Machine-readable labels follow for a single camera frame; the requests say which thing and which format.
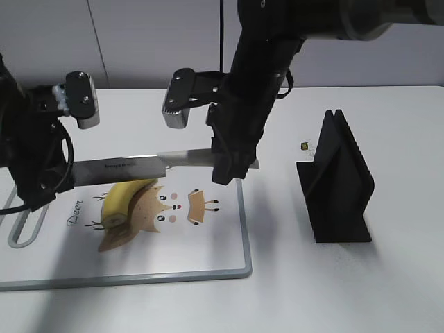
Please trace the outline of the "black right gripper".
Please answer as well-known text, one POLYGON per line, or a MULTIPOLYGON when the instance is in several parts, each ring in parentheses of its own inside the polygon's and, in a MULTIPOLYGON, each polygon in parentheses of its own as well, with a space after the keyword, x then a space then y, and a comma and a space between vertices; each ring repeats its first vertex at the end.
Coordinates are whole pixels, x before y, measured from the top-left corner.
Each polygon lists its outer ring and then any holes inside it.
POLYGON ((280 92, 287 79, 287 71, 226 74, 221 100, 207 113, 207 125, 214 132, 212 182, 229 184, 257 168, 257 145, 273 104, 288 95, 280 92))

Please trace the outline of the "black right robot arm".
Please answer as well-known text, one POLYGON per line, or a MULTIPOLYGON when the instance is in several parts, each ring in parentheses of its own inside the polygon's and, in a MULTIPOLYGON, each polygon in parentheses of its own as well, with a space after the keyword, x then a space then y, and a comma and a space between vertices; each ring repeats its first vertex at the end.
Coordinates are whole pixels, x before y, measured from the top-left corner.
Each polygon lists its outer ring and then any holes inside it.
POLYGON ((372 41, 393 24, 443 24, 442 1, 239 1, 241 33, 207 114, 212 179, 245 178, 289 67, 308 39, 372 41))

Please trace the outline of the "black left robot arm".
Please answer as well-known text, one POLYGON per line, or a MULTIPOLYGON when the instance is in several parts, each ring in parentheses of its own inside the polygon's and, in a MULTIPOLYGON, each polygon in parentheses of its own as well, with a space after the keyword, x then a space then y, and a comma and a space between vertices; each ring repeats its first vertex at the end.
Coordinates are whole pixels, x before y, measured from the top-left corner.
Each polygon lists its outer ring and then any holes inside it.
POLYGON ((1 166, 23 203, 2 215, 35 211, 74 187, 74 146, 50 85, 24 89, 1 65, 1 166))

